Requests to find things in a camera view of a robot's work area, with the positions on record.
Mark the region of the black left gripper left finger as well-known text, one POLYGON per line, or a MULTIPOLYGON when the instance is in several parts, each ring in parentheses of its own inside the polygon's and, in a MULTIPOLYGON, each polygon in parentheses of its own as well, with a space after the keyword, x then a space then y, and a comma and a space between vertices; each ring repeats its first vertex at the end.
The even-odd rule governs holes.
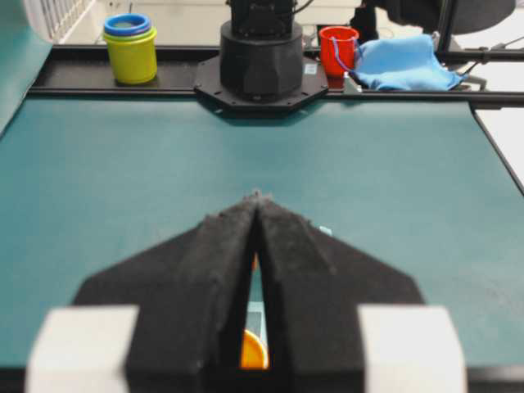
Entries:
POLYGON ((195 228, 87 278, 74 305, 137 305, 125 375, 132 392, 203 392, 240 364, 257 203, 244 200, 195 228))

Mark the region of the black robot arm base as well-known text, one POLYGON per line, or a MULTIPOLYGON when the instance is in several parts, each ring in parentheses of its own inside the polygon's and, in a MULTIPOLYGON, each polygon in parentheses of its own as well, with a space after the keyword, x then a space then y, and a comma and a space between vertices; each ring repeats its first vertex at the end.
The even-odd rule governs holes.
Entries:
POLYGON ((323 67, 304 54, 295 1, 229 1, 216 57, 196 68, 194 90, 222 107, 286 113, 328 92, 323 67))

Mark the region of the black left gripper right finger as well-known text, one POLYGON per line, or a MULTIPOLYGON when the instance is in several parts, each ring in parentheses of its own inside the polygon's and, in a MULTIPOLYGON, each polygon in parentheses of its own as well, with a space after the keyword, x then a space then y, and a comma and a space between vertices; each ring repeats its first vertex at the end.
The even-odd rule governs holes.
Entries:
POLYGON ((362 391, 358 305, 421 305, 417 284, 272 201, 256 226, 272 370, 290 392, 362 391))

